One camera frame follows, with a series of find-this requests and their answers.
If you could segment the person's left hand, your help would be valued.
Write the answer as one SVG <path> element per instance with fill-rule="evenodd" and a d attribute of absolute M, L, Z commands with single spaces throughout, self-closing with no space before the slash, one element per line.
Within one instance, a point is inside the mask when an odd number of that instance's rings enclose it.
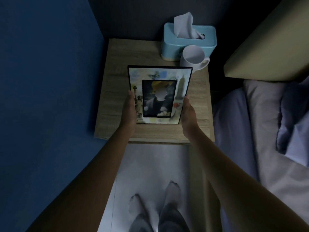
<path fill-rule="evenodd" d="M 124 130 L 131 137 L 135 132 L 136 125 L 137 125 L 136 110 L 128 108 L 128 95 L 127 95 L 122 108 L 122 116 L 119 127 L 124 128 Z"/>

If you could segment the person's right hand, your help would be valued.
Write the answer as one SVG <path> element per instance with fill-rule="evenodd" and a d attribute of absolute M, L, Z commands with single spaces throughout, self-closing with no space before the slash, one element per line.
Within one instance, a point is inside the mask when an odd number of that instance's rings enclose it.
<path fill-rule="evenodd" d="M 192 105 L 191 109 L 182 109 L 181 124 L 183 134 L 188 140 L 191 140 L 197 133 L 200 132 L 201 129 L 198 125 L 196 113 Z"/>

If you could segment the illustrated picture frame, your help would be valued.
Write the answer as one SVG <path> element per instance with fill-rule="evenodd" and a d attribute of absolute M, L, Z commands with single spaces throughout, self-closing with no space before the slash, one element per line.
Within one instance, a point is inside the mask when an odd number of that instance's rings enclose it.
<path fill-rule="evenodd" d="M 192 67 L 128 65 L 137 124 L 179 124 Z"/>

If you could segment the person's right forearm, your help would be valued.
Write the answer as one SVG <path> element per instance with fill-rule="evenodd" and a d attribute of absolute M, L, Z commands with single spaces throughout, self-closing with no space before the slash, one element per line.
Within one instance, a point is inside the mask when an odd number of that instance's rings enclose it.
<path fill-rule="evenodd" d="M 309 232 L 309 225 L 225 156 L 200 130 L 185 132 L 220 203 L 240 232 Z"/>

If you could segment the person's left forearm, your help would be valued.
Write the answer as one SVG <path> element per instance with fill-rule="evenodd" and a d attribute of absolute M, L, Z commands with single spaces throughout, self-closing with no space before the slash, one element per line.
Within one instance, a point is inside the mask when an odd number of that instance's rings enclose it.
<path fill-rule="evenodd" d="M 97 232 L 132 127 L 120 126 L 26 232 Z"/>

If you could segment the wooden bedside table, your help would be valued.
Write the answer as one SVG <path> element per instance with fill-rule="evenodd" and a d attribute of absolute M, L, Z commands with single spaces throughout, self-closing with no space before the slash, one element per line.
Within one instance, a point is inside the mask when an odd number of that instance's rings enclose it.
<path fill-rule="evenodd" d="M 161 58 L 161 42 L 110 39 L 95 125 L 96 138 L 108 140 L 118 127 L 129 89 L 128 65 L 179 66 Z M 137 124 L 126 147 L 98 231 L 127 232 L 128 204 L 139 194 L 157 230 L 165 189 L 181 188 L 180 212 L 192 232 L 206 232 L 206 177 L 181 124 Z"/>

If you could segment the white mug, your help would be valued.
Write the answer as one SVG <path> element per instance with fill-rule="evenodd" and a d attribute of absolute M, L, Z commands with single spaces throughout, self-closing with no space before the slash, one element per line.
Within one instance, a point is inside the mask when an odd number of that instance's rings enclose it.
<path fill-rule="evenodd" d="M 192 67 L 192 73 L 195 73 L 208 66 L 209 62 L 210 58 L 205 55 L 203 48 L 189 45 L 183 49 L 180 67 Z"/>

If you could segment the light grey bed sheet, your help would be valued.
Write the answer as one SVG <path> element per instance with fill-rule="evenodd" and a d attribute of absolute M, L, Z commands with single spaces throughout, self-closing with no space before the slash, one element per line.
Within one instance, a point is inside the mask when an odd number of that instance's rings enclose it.
<path fill-rule="evenodd" d="M 276 151 L 279 99 L 270 102 L 251 119 L 245 90 L 227 94 L 213 107 L 215 145 L 309 224 L 309 168 Z"/>

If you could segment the light blue tissue box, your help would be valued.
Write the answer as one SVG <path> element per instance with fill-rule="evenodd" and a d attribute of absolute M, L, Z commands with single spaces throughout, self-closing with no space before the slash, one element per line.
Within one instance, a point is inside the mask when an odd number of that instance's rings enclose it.
<path fill-rule="evenodd" d="M 204 39 L 178 38 L 174 34 L 174 23 L 164 24 L 164 33 L 161 45 L 161 58 L 166 61 L 179 61 L 186 46 L 201 47 L 206 57 L 210 57 L 217 46 L 216 29 L 213 26 L 193 25 L 193 29 L 201 33 Z"/>

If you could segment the white tissue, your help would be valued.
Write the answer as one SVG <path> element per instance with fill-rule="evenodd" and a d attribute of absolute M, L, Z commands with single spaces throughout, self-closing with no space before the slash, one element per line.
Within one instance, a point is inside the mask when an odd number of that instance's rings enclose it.
<path fill-rule="evenodd" d="M 183 39 L 203 39 L 203 35 L 193 28 L 190 12 L 174 17 L 174 35 Z"/>

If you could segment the grey pillow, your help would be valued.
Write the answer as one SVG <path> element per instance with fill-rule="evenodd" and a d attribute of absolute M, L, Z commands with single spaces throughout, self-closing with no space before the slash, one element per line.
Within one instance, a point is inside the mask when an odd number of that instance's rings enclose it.
<path fill-rule="evenodd" d="M 276 150 L 276 137 L 281 120 L 280 102 L 289 83 L 245 80 L 243 84 L 249 103 L 259 167 L 270 168 L 296 163 Z"/>

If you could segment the beige padded headboard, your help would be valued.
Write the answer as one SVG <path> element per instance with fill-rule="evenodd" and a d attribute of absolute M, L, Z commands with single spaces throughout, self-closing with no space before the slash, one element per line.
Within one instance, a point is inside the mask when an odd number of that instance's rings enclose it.
<path fill-rule="evenodd" d="M 309 73 L 309 0 L 282 0 L 223 69 L 227 78 L 271 82 Z"/>

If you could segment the person's right leg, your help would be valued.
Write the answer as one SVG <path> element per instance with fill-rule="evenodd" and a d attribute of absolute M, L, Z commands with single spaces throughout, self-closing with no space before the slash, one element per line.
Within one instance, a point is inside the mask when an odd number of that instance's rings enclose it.
<path fill-rule="evenodd" d="M 178 210 L 180 203 L 180 187 L 177 183 L 171 181 L 165 191 L 164 206 L 159 216 L 158 232 L 190 232 L 185 219 Z"/>

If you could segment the person's leg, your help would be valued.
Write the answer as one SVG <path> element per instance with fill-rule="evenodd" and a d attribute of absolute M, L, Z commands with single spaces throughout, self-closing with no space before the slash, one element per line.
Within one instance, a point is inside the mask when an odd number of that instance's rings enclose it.
<path fill-rule="evenodd" d="M 180 203 L 180 187 L 177 183 L 171 181 L 165 191 L 164 206 L 159 216 L 158 232 L 190 232 L 185 219 L 178 210 Z"/>
<path fill-rule="evenodd" d="M 154 232 L 148 212 L 139 194 L 129 200 L 129 215 L 133 219 L 128 232 Z"/>

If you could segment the blue grey blanket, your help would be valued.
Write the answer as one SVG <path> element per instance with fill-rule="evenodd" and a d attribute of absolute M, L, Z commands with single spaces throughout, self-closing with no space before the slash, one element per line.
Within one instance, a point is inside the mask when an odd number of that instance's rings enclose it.
<path fill-rule="evenodd" d="M 280 102 L 280 118 L 276 150 L 309 167 L 309 76 L 286 86 Z"/>

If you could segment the person's left leg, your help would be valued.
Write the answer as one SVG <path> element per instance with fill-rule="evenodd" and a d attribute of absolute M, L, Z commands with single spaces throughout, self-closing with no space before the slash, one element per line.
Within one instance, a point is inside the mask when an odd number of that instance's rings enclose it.
<path fill-rule="evenodd" d="M 129 200 L 129 215 L 133 219 L 128 232 L 154 232 L 148 212 L 139 194 Z"/>

